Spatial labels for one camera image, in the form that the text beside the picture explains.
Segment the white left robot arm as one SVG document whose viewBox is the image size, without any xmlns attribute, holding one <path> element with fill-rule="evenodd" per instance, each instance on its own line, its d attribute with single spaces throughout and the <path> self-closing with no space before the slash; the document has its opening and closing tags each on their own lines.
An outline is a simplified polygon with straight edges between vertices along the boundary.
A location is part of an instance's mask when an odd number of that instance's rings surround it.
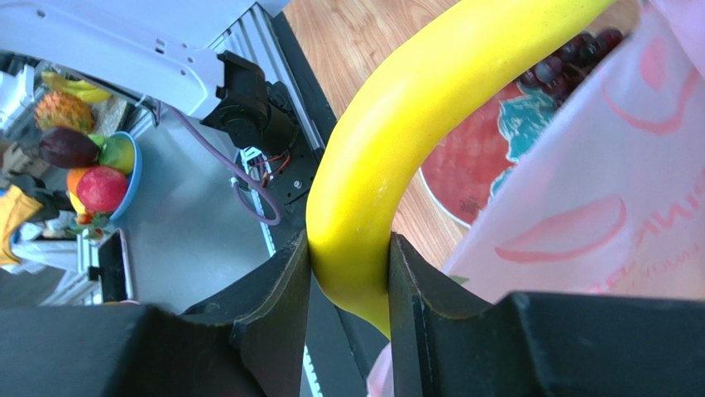
<svg viewBox="0 0 705 397">
<path fill-rule="evenodd" d="M 285 61 L 270 18 L 273 1 L 4 1 L 1 4 L 1 128 L 34 100 L 41 60 L 62 66 L 154 110 L 226 132 L 267 155 L 300 137 L 299 100 L 266 72 Z"/>
</svg>

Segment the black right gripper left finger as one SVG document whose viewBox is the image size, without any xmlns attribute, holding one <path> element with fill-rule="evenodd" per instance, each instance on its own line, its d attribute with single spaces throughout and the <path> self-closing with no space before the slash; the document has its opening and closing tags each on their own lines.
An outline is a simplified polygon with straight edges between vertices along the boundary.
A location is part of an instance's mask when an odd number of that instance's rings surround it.
<svg viewBox="0 0 705 397">
<path fill-rule="evenodd" d="M 181 314 L 154 305 L 7 309 L 4 396 L 296 396 L 311 270 L 305 232 Z"/>
</svg>

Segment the yellow banana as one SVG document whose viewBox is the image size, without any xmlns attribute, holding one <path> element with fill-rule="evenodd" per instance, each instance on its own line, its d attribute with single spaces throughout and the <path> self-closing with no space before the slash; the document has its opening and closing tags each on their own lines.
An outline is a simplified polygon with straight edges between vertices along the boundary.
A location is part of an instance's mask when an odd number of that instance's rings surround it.
<svg viewBox="0 0 705 397">
<path fill-rule="evenodd" d="M 469 114 L 576 36 L 607 1 L 461 1 L 390 54 L 338 119 L 306 229 L 324 294 L 384 335 L 391 226 L 415 172 Z"/>
</svg>

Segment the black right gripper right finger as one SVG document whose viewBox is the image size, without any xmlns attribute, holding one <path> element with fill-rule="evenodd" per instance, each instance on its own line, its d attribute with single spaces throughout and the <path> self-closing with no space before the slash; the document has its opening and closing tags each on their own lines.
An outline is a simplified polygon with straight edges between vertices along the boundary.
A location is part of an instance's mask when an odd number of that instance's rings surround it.
<svg viewBox="0 0 705 397">
<path fill-rule="evenodd" d="M 489 304 L 390 245 L 398 396 L 701 396 L 704 305 L 514 292 Z"/>
</svg>

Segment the pink plastic bag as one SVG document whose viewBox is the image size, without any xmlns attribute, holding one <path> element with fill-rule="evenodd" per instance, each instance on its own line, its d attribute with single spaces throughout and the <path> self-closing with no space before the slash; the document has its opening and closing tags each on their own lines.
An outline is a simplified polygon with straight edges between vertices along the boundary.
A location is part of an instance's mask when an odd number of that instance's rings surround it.
<svg viewBox="0 0 705 397">
<path fill-rule="evenodd" d="M 441 273 L 514 292 L 704 305 L 704 4 L 651 1 L 561 107 Z M 394 392 L 391 343 L 367 379 Z"/>
</svg>

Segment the purple grape bunch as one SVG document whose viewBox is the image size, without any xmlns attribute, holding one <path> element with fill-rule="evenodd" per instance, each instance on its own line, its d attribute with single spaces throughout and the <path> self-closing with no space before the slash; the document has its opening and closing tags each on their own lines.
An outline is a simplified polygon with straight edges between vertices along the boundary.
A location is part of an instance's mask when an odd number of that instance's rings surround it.
<svg viewBox="0 0 705 397">
<path fill-rule="evenodd" d="M 530 67 L 516 82 L 524 88 L 538 89 L 551 99 L 554 109 L 560 108 L 625 38 L 616 28 L 596 34 L 584 31 Z"/>
</svg>

